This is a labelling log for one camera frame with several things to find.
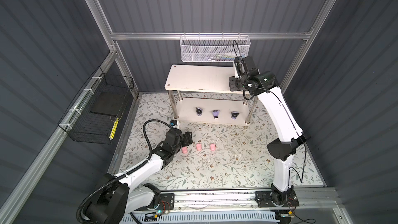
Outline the purple striped toy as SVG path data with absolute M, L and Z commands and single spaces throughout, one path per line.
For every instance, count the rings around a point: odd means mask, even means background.
M 239 112 L 236 112 L 236 111 L 231 112 L 231 119 L 235 120 L 235 119 L 237 119 L 238 116 L 239 116 Z

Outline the dark purple toy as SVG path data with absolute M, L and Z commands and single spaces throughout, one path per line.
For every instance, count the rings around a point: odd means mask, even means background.
M 198 116 L 202 116 L 203 110 L 202 110 L 200 107 L 196 107 L 195 109 L 196 109 L 196 114 L 197 114 Z

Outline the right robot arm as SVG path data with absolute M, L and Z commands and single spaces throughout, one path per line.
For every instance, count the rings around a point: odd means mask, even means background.
M 296 149 L 307 138 L 295 121 L 272 72 L 260 73 L 251 56 L 235 57 L 233 66 L 235 75 L 229 79 L 230 90 L 242 91 L 243 96 L 248 92 L 250 98 L 246 97 L 245 100 L 256 97 L 266 108 L 277 131 L 277 138 L 267 145 L 268 152 L 274 158 L 274 179 L 269 199 L 275 206 L 291 207 L 294 197 L 290 178 L 293 158 Z

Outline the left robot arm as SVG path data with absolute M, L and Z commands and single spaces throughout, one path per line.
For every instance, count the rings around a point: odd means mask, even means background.
M 169 165 L 183 147 L 193 143 L 190 131 L 183 133 L 170 123 L 165 140 L 138 165 L 116 175 L 105 174 L 105 181 L 79 205 L 76 219 L 80 224 L 118 224 L 126 214 L 142 207 L 156 208 L 161 191 L 145 183 L 151 175 Z

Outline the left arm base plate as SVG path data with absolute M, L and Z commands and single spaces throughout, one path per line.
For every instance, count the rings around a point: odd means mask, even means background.
M 155 194 L 150 204 L 146 207 L 148 210 L 171 211 L 174 209 L 175 194 L 160 193 Z

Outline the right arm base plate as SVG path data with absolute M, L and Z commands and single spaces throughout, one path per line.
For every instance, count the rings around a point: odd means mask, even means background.
M 255 201 L 258 207 L 291 207 L 300 206 L 294 191 L 277 193 L 273 191 L 256 191 Z

